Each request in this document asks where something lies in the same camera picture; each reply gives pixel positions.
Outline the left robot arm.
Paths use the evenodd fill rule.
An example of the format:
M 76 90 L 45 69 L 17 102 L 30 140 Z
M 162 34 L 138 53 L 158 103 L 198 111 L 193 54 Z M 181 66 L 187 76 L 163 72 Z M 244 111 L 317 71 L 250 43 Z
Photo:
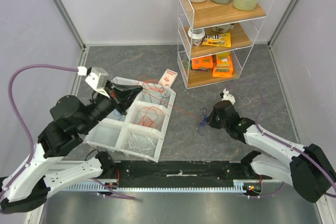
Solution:
M 143 88 L 139 85 L 121 85 L 108 81 L 107 95 L 97 94 L 89 104 L 83 104 L 76 96 L 66 95 L 50 109 L 53 120 L 38 136 L 33 157 L 23 165 L 18 175 L 1 178 L 1 211 L 13 214 L 32 211 L 48 198 L 72 184 L 91 178 L 111 178 L 115 162 L 107 151 L 83 163 L 53 174 L 50 167 L 61 161 L 83 140 L 96 125 L 114 110 L 126 115 Z

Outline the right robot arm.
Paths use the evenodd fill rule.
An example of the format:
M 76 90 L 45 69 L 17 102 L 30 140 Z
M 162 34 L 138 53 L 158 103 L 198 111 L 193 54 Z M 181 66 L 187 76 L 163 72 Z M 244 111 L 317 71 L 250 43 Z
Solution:
M 224 129 L 228 135 L 263 152 L 240 166 L 248 179 L 266 175 L 292 186 L 306 201 L 315 203 L 335 187 L 335 170 L 322 148 L 304 146 L 274 135 L 255 121 L 239 116 L 228 100 L 217 102 L 210 127 Z

